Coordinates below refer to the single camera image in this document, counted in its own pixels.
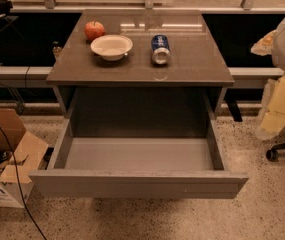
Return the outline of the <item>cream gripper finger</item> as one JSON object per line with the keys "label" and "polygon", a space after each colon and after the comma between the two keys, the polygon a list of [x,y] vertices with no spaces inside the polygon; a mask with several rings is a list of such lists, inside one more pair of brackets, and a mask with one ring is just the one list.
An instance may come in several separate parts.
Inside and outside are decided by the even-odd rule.
{"label": "cream gripper finger", "polygon": [[251,47],[251,52],[255,55],[266,56],[272,54],[273,39],[276,31],[270,31]]}

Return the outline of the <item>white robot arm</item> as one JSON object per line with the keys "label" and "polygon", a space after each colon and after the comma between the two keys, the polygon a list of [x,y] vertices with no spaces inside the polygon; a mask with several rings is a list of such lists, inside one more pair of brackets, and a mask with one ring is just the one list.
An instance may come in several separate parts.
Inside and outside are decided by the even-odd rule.
{"label": "white robot arm", "polygon": [[269,79],[264,87],[255,135],[261,140],[268,140],[285,127],[285,18],[275,30],[255,43],[251,52],[260,56],[270,55],[273,65],[284,71],[278,80]]}

